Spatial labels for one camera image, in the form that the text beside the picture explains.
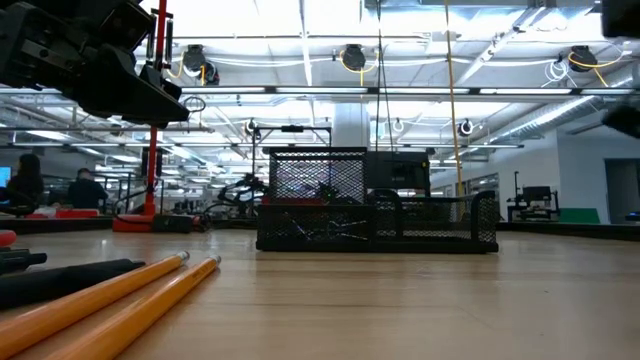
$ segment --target yellow cable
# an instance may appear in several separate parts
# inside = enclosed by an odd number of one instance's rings
[[[573,55],[575,55],[576,53],[572,52],[571,54],[569,54],[569,56],[567,57],[567,59],[569,59],[569,61],[571,61],[572,63],[576,64],[576,65],[580,65],[586,68],[590,68],[590,69],[600,69],[603,67],[607,67],[607,66],[611,66],[615,63],[617,63],[618,61],[620,61],[622,59],[622,56],[620,56],[619,58],[617,58],[616,60],[613,60],[611,62],[608,62],[606,64],[601,64],[601,65],[589,65],[589,64],[583,64],[581,62],[577,62],[575,60],[573,60]]]
[[[184,51],[180,55],[180,68],[178,69],[178,75],[173,75],[173,73],[169,69],[167,69],[167,74],[169,74],[169,76],[171,76],[172,78],[179,78],[180,75],[182,75],[182,66],[184,64],[183,61],[184,61]]]
[[[458,133],[456,132],[456,105],[453,96],[453,55],[451,54],[451,31],[449,30],[449,0],[444,0],[445,16],[447,18],[447,58],[449,63],[449,96],[451,99],[451,128],[453,130],[453,152],[456,156],[456,170],[458,172],[458,196],[462,193],[462,169],[460,167],[460,152],[458,151]]]
[[[598,69],[593,69],[593,71],[596,72],[596,75],[598,75],[598,78],[600,79],[600,81],[602,81],[602,85],[604,85],[605,87],[609,87],[609,84],[604,81],[604,78],[602,77],[602,74],[600,74],[600,71],[598,71]]]
[[[360,70],[360,71],[353,71],[353,70],[349,69],[349,68],[347,67],[347,65],[345,65],[345,64],[344,64],[344,61],[342,60],[342,54],[344,54],[344,50],[340,51],[340,64],[342,64],[342,67],[344,67],[344,68],[345,68],[345,70],[347,70],[348,72],[352,72],[352,73],[354,73],[354,74],[359,74],[359,73],[361,73],[361,72],[362,72],[362,73],[367,73],[367,72],[369,72],[369,71],[373,70],[373,68],[375,68],[375,67],[376,67],[376,64],[378,63],[378,58],[379,58],[379,56],[380,56],[380,54],[376,53],[376,61],[375,61],[375,62],[374,62],[374,64],[373,64],[373,65],[371,65],[371,67],[370,67],[370,68],[368,68],[367,70],[364,70],[364,69],[363,69],[363,70]]]

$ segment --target white wall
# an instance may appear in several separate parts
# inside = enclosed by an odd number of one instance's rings
[[[515,195],[514,171],[519,171],[518,187],[550,186],[560,191],[560,165],[558,160],[558,138],[550,131],[541,140],[524,141],[523,149],[503,149],[490,156],[488,163],[463,163],[462,180],[497,173],[500,178],[500,213],[507,219],[508,198]],[[432,175],[431,186],[456,183],[456,172],[447,171]]]
[[[598,121],[602,114],[580,122]],[[606,127],[581,135],[558,131],[563,208],[595,208],[602,224],[609,224],[607,159],[640,159],[640,140]]]

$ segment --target person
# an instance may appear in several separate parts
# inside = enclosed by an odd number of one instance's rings
[[[40,159],[34,154],[23,154],[18,162],[18,173],[7,183],[9,192],[4,197],[10,207],[32,206],[44,192],[44,182],[40,174]]]
[[[68,200],[75,209],[99,209],[100,200],[109,197],[102,185],[93,180],[87,168],[78,170],[78,177],[69,186]]]

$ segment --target computer monitor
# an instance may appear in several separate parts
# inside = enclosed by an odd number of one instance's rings
[[[9,166],[1,166],[0,167],[0,187],[7,187],[9,180],[11,179],[11,167]],[[0,204],[8,204],[8,201],[0,202]]]
[[[422,152],[368,152],[367,188],[422,189],[429,196],[429,155]]]

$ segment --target green object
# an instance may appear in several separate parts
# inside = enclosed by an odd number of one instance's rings
[[[600,224],[597,209],[561,209],[560,222],[565,224]]]

